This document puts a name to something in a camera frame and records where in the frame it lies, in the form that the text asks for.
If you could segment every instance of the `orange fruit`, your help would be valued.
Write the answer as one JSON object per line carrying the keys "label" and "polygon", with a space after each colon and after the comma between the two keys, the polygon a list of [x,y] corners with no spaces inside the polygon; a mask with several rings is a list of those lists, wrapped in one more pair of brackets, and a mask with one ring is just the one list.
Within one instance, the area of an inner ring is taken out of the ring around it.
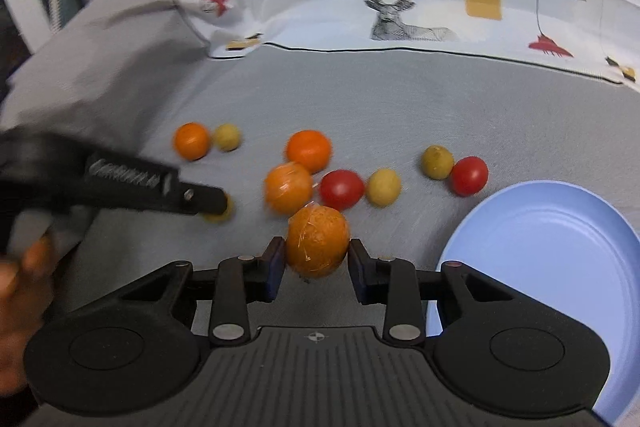
{"label": "orange fruit", "polygon": [[320,131],[300,131],[289,138],[285,152],[289,161],[297,162],[315,174],[329,165],[331,140]]}
{"label": "orange fruit", "polygon": [[190,162],[205,156],[211,147],[209,131],[195,122],[178,127],[174,134],[174,149],[185,160]]}
{"label": "orange fruit", "polygon": [[307,205],[289,219],[287,263],[302,277],[324,277],[340,266],[350,238],[349,223],[340,212]]}
{"label": "orange fruit", "polygon": [[279,214],[294,214],[313,196],[314,180],[299,163],[285,163],[264,179],[264,201]]}

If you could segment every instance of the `red tomato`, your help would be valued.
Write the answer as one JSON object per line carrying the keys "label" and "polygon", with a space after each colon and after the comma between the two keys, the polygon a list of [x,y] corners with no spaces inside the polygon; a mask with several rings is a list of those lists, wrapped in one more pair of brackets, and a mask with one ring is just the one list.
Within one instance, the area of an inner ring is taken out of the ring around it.
{"label": "red tomato", "polygon": [[489,169],[477,156],[468,156],[453,165],[449,179],[457,195],[471,196],[484,188],[489,179]]}
{"label": "red tomato", "polygon": [[364,194],[364,182],[353,171],[333,171],[320,182],[320,197],[325,206],[344,210],[358,203]]}

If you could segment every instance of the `yellow-green fruit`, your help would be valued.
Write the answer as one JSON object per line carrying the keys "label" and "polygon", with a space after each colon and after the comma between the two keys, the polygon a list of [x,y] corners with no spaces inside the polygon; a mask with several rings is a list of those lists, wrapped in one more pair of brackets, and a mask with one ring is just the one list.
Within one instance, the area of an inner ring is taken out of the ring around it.
{"label": "yellow-green fruit", "polygon": [[391,169],[379,169],[367,182],[367,199],[375,206],[387,206],[398,199],[402,184]]}
{"label": "yellow-green fruit", "polygon": [[217,216],[216,214],[200,214],[205,221],[209,221],[210,223],[222,223],[223,221],[227,221],[231,219],[236,211],[236,206],[234,205],[234,200],[232,200],[228,194],[225,193],[226,196],[226,210]]}
{"label": "yellow-green fruit", "polygon": [[431,145],[422,154],[422,172],[433,180],[443,180],[453,168],[453,155],[442,145]]}
{"label": "yellow-green fruit", "polygon": [[242,133],[232,123],[223,123],[213,131],[213,140],[218,149],[223,152],[229,152],[240,147]]}

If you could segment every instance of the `blue plate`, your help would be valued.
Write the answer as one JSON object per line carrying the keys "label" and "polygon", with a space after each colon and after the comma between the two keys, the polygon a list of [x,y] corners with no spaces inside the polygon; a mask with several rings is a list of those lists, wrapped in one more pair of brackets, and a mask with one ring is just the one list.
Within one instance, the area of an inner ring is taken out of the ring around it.
{"label": "blue plate", "polygon": [[[594,409],[613,424],[631,405],[640,388],[640,240],[607,201],[563,182],[511,185],[460,223],[440,263],[451,260],[596,331],[611,369]],[[427,332],[441,331],[430,303]]]}

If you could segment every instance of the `deer illustration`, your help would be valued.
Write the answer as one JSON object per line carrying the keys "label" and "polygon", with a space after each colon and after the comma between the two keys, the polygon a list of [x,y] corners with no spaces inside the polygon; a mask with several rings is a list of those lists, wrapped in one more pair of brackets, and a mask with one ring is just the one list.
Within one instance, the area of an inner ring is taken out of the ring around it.
{"label": "deer illustration", "polygon": [[365,4],[378,12],[371,30],[371,38],[377,41],[453,41],[456,34],[449,28],[423,28],[404,24],[400,12],[415,6],[413,0],[397,0],[389,4],[382,0],[366,0]]}

